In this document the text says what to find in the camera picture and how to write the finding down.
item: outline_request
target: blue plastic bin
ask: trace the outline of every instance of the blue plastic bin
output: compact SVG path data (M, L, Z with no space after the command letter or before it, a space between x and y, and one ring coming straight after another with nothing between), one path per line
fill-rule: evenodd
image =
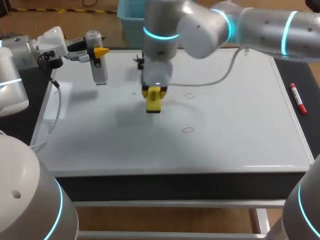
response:
M124 38L129 47L143 48L145 0L119 0L117 16L121 19Z

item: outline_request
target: yellow-black hazard tape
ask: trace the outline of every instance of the yellow-black hazard tape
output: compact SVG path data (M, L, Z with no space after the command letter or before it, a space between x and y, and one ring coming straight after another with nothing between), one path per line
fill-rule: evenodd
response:
M65 12L90 13L90 14L117 14L113 10L86 10L71 8L11 8L10 12L57 12L62 14Z

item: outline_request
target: whiteboard surface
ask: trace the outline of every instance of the whiteboard surface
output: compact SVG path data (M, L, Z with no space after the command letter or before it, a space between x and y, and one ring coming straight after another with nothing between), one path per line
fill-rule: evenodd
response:
M172 82L219 79L234 52L219 49L197 60L179 50ZM107 85L95 85L89 63L64 60L57 70L62 119L37 151L56 177L296 172L313 162L273 58L242 51L223 82L169 86L162 112L148 114L141 71L133 61L136 53L114 50L106 55ZM58 94L52 89L34 144L45 139L57 108ZM194 130L185 133L185 128Z

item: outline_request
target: red marker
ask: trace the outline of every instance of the red marker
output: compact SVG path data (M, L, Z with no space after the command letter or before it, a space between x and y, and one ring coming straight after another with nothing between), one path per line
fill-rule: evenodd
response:
M299 96L299 93L298 93L298 90L297 90L297 88L296 88L296 85L295 85L294 83L291 83L291 84L290 84L290 88L291 88L291 90L292 90L292 93L293 93L293 96L294 96L294 98L295 98L295 101L296 101L296 103L298 104L300 113L301 113L302 115L306 115L306 114L307 114L307 110L306 110L304 104L303 104L302 101L301 101L301 98L300 98L300 96Z

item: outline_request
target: white cable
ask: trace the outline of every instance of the white cable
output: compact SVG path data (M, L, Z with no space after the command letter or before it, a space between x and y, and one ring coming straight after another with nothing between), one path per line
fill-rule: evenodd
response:
M240 47L234 52L228 70L223 75L223 77L221 77L220 79L218 79L216 81L207 82L207 83L199 83L199 84L171 83L170 85L172 85L172 86L181 86L181 87L205 87L205 86L211 86L211 85L214 85L214 84L221 83L223 80L225 80L229 76L229 74L230 74L230 72L231 72L231 70L232 70L232 68L233 68L233 66L235 64L235 60L236 60L238 54L243 49L244 49L243 47Z
M56 112L56 117L55 117L55 120L54 120L54 123L53 123L53 126L49 132L49 135L47 136L46 140L36 144L36 145L31 145L30 148L31 149L35 149L37 147L40 147L41 145L45 144L46 142L49 141L52 133L55 131L56 129L56 126L57 126L57 123L58 123L58 120L59 120L59 117L60 117L60 113L61 113L61 107L62 107L62 92L61 92L61 89L60 87L57 87L56 88L57 91L58 91L58 94L59 94L59 106L58 106L58 111Z

